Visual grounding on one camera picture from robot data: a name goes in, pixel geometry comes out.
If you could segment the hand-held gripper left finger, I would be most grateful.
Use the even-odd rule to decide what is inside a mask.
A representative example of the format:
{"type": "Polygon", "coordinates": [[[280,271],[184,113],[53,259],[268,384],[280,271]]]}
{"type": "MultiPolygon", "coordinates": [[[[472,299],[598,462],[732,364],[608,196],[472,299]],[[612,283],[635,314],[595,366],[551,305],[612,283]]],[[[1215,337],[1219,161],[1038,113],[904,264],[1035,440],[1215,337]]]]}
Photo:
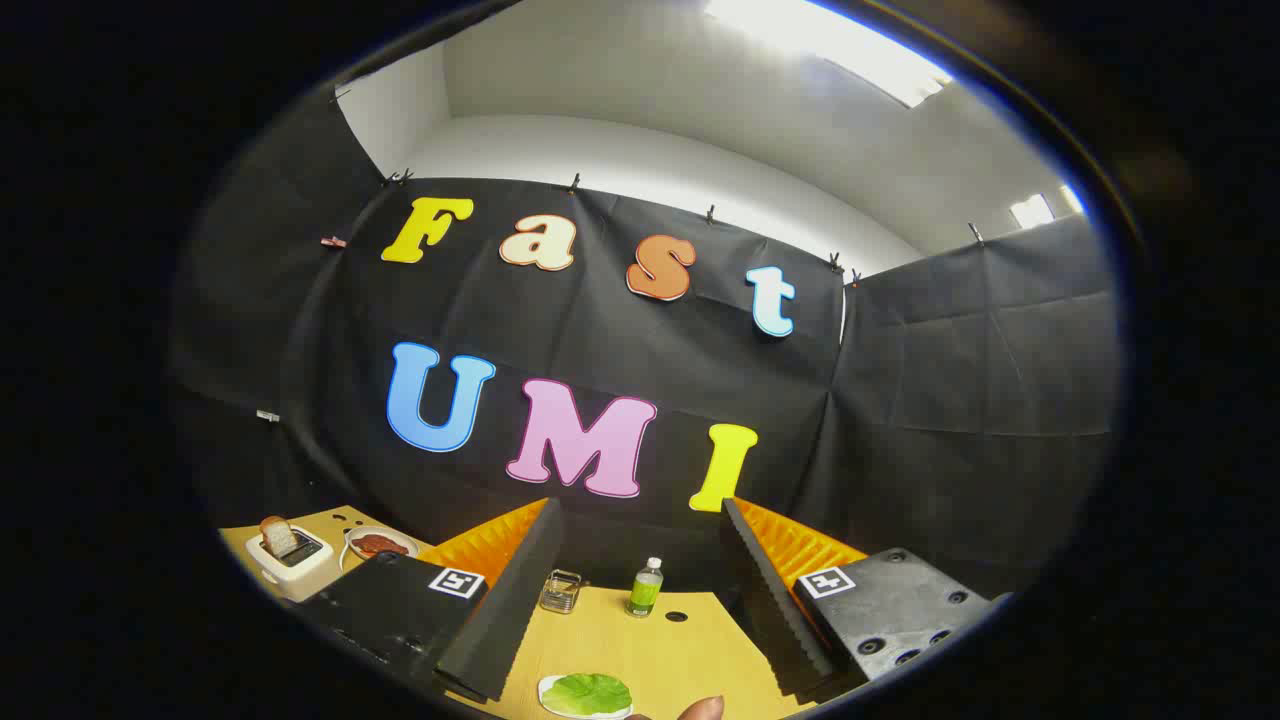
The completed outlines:
{"type": "Polygon", "coordinates": [[[419,694],[497,701],[563,541],[561,502],[541,498],[417,557],[375,553],[298,614],[419,694]]]}

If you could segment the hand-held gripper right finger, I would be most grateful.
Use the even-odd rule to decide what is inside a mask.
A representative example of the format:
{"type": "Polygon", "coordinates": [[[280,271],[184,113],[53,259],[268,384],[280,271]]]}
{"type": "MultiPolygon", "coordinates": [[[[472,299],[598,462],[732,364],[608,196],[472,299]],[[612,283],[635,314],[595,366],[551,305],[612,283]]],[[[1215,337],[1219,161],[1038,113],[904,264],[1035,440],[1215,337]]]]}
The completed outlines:
{"type": "Polygon", "coordinates": [[[722,542],[748,634],[795,698],[877,682],[1004,603],[909,550],[863,553],[741,498],[722,505],[722,542]]]}

